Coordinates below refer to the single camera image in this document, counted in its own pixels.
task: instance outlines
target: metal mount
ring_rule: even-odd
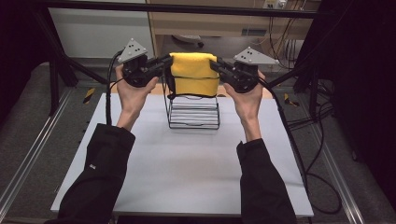
[[[141,55],[146,54],[148,51],[145,47],[141,46],[137,41],[131,38],[125,46],[125,50],[122,52],[121,56],[119,57],[119,63],[126,63],[135,59]]]
[[[268,57],[251,47],[247,47],[247,49],[235,55],[233,58],[240,63],[248,65],[279,64],[278,60]]]

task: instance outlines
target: black sleeve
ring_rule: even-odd
[[[242,168],[241,214],[245,224],[296,223],[285,183],[262,139],[236,148]]]
[[[98,124],[88,144],[84,170],[62,199],[52,223],[108,223],[126,175],[135,137],[125,129]]]

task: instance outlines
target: finger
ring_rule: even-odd
[[[155,85],[158,82],[158,77],[152,78],[149,83],[147,84],[146,88],[148,88],[148,91],[152,91],[155,88]]]
[[[254,87],[254,89],[258,89],[258,90],[261,90],[261,91],[262,91],[262,88],[263,88],[263,85],[260,84],[260,83],[258,83],[258,84]]]
[[[123,67],[123,64],[116,67],[117,80],[122,79],[122,67]]]
[[[236,91],[233,89],[233,87],[228,84],[228,83],[224,83],[223,84],[224,90],[231,96],[233,97],[236,94]]]
[[[259,77],[265,79],[265,75],[260,70],[257,70],[257,72],[259,73]]]

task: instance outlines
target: handheld controller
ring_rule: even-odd
[[[220,81],[230,84],[238,93],[249,92],[259,83],[258,64],[273,64],[276,61],[250,47],[235,55],[234,64],[218,57],[210,61],[210,68],[219,73]]]
[[[119,63],[123,63],[123,77],[131,86],[145,87],[154,77],[163,74],[164,67],[172,64],[171,57],[148,60],[146,53],[143,46],[131,39],[119,57]]]

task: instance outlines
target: person's left hand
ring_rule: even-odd
[[[116,67],[117,80],[123,78],[122,67],[123,65]],[[121,80],[117,83],[117,91],[121,102],[121,114],[120,119],[117,122],[117,127],[131,131],[134,126],[134,122],[139,117],[140,111],[146,102],[148,94],[155,88],[157,81],[158,78],[154,77],[146,87],[142,88],[133,87],[125,80]]]

